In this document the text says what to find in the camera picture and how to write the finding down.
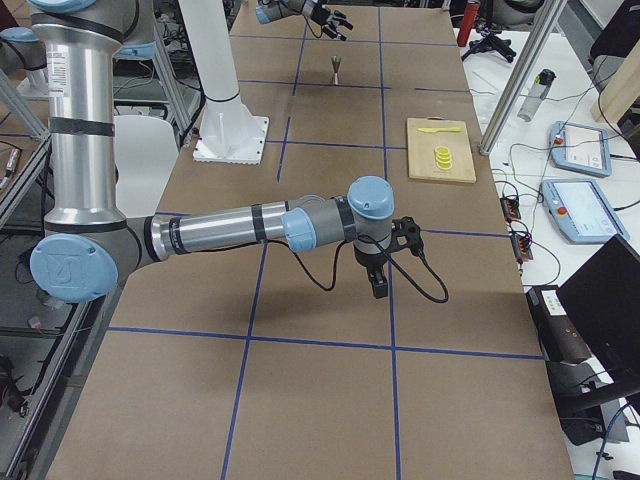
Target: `label sticker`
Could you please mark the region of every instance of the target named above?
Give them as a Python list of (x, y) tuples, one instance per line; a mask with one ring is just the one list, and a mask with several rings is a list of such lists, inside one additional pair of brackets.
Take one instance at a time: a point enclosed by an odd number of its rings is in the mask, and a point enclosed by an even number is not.
[(69, 96), (69, 67), (67, 52), (47, 52), (47, 69), (49, 75), (49, 96)]
[(552, 317), (567, 315), (567, 312), (565, 312), (562, 307), (555, 290), (542, 290), (542, 299), (544, 300), (544, 304), (547, 306), (547, 310), (549, 310)]

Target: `stacked yellow disc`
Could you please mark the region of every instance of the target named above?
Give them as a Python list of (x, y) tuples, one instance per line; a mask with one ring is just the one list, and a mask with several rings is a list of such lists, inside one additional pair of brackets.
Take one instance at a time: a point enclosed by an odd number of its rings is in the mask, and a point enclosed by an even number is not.
[(445, 171), (451, 170), (451, 167), (453, 167), (451, 150), (449, 150), (447, 147), (439, 146), (435, 148), (435, 154), (436, 165), (438, 166), (438, 168)]

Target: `yellow knife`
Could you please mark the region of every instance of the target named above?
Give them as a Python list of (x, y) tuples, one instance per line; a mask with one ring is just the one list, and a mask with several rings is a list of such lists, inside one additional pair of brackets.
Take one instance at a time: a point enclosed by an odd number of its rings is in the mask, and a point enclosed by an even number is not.
[(439, 133), (439, 132), (460, 132), (462, 129), (460, 127), (420, 127), (418, 128), (419, 132), (422, 133)]

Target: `white table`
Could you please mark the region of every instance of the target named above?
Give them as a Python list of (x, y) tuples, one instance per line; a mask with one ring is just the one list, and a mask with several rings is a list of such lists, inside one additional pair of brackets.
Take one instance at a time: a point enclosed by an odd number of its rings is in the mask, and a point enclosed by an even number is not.
[[(527, 35), (524, 32), (505, 32), (500, 37), (510, 39), (512, 48), (516, 52), (521, 52)], [(475, 33), (471, 36), (471, 40), (478, 38), (479, 36)], [(474, 95), (478, 120), (483, 130), (489, 123), (513, 66), (514, 64), (507, 63), (495, 52), (472, 55), (464, 63), (467, 80)], [(544, 68), (554, 71), (557, 75), (549, 92), (549, 98), (562, 99), (578, 95), (591, 86), (591, 81), (571, 49), (568, 40), (559, 34), (552, 34), (549, 38), (530, 78), (527, 80), (527, 88), (533, 83), (534, 77)], [(517, 112), (524, 101), (524, 97), (521, 97), (491, 152), (491, 166), (496, 169), (494, 170), (495, 179), (513, 183), (521, 194), (535, 195), (534, 191), (518, 184), (516, 179), (537, 190), (543, 178), (593, 178), (555, 168), (551, 162), (547, 162), (547, 151), (514, 147), (513, 155), (511, 158), (509, 156), (511, 146), (516, 143), (537, 148), (548, 147), (549, 130), (553, 123), (566, 121), (569, 118), (573, 123), (607, 129), (610, 132), (610, 137), (615, 137), (609, 140), (611, 153), (633, 157), (633, 152), (624, 139), (616, 136), (606, 124), (598, 124), (593, 120), (590, 109), (597, 98), (598, 93), (594, 88), (582, 98), (571, 98), (560, 102), (547, 100), (540, 106), (533, 120), (530, 123), (525, 123), (517, 118)], [(640, 163), (634, 160), (614, 159), (613, 174), (608, 178), (598, 179), (597, 182), (614, 207), (633, 203), (640, 199)], [(506, 194), (514, 193), (510, 186), (497, 183), (496, 187), (499, 193), (502, 192), (503, 186)], [(561, 271), (558, 278), (554, 280), (556, 284), (562, 284), (600, 248), (599, 245), (570, 244), (556, 228), (546, 208), (541, 204), (536, 206), (536, 200), (532, 196), (521, 197), (520, 210), (523, 222), (532, 229), (534, 241), (551, 250), (560, 261)], [(640, 206), (618, 212), (618, 215), (629, 231), (631, 245), (640, 251)], [(534, 260), (526, 262), (523, 268), (523, 285), (550, 282), (558, 272), (556, 260), (536, 245), (533, 246), (532, 251)], [(594, 371), (602, 370), (595, 359), (589, 362), (592, 363)], [(602, 375), (601, 379), (611, 381), (611, 378), (606, 374)], [(634, 421), (630, 413), (627, 413), (627, 416), (631, 421)], [(598, 471), (600, 476), (613, 478), (611, 473), (613, 470), (640, 473), (640, 429), (629, 427), (627, 431), (630, 443), (607, 444), (605, 451), (613, 455), (614, 459), (601, 461)], [(574, 472), (591, 475), (596, 460), (595, 453), (599, 450), (600, 443), (600, 440), (595, 440), (575, 447), (567, 441)]]

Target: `blue cable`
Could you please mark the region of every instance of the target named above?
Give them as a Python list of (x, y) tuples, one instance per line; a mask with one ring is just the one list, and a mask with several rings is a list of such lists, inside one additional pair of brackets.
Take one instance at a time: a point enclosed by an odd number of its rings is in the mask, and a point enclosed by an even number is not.
[(611, 430), (613, 430), (613, 426), (615, 425), (616, 420), (622, 414), (624, 409), (627, 408), (627, 407), (630, 407), (630, 406), (631, 406), (630, 403), (626, 403), (622, 407), (620, 407), (618, 409), (618, 411), (616, 412), (616, 414), (611, 419), (611, 421), (609, 422), (609, 425), (607, 425), (607, 431), (604, 433), (604, 438), (602, 439), (602, 445), (600, 446), (600, 451), (598, 452), (598, 458), (596, 460), (596, 465), (595, 465), (595, 467), (593, 467), (593, 475), (591, 475), (591, 480), (596, 480), (598, 478), (597, 477), (598, 467), (600, 466), (600, 460), (602, 460), (602, 454), (604, 453), (604, 447), (607, 445), (607, 439), (609, 438), (609, 433), (611, 433)]

